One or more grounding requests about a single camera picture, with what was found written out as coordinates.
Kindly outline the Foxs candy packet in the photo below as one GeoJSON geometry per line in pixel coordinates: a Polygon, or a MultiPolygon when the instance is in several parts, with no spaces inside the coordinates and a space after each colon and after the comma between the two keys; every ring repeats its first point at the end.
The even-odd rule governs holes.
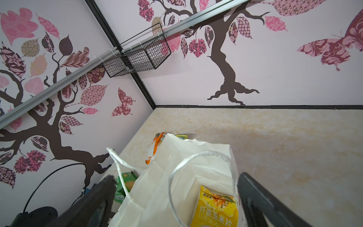
{"type": "Polygon", "coordinates": [[[188,139],[188,135],[187,134],[176,134],[175,135],[177,138],[182,139],[182,140],[187,140],[188,139]]]}

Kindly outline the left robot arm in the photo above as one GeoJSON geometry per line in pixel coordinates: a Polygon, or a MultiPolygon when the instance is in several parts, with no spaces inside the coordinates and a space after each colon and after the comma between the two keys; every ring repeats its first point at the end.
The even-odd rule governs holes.
{"type": "Polygon", "coordinates": [[[19,213],[10,227],[45,227],[58,217],[53,207],[41,207],[32,212],[19,213]]]}

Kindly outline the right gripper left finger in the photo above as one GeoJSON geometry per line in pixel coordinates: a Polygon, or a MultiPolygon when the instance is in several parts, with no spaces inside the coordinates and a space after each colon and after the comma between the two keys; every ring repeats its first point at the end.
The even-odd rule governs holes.
{"type": "Polygon", "coordinates": [[[107,227],[116,192],[113,176],[106,176],[48,227],[107,227]]]}

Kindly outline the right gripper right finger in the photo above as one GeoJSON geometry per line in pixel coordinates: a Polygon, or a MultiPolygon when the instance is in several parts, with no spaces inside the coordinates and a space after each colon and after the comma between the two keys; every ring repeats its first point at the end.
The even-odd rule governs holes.
{"type": "Polygon", "coordinates": [[[266,220],[275,227],[310,226],[248,173],[239,176],[237,188],[248,227],[267,227],[266,220]]]}

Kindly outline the white paper bag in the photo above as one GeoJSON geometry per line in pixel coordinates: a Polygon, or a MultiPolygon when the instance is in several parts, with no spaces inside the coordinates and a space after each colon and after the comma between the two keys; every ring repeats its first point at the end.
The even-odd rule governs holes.
{"type": "Polygon", "coordinates": [[[195,218],[202,226],[242,227],[244,216],[237,190],[238,170],[228,144],[182,140],[167,134],[152,158],[140,171],[110,221],[111,227],[189,227],[195,218]],[[236,210],[212,200],[197,207],[201,188],[220,196],[231,196],[236,210]]]}

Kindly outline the orange snack packet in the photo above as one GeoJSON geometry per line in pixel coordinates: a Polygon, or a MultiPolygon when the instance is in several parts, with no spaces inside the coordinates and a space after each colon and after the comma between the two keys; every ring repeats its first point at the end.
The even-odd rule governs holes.
{"type": "Polygon", "coordinates": [[[164,137],[166,136],[166,132],[157,133],[152,141],[151,147],[147,153],[147,157],[145,163],[148,165],[151,162],[151,159],[156,154],[158,148],[160,147],[164,137]]]}

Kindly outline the yellow corn chips packet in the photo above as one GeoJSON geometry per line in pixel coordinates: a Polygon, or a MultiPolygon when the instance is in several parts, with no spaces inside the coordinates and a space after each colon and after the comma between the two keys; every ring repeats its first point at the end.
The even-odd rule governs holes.
{"type": "Polygon", "coordinates": [[[201,186],[191,227],[237,227],[238,209],[234,197],[215,194],[201,186]]]}

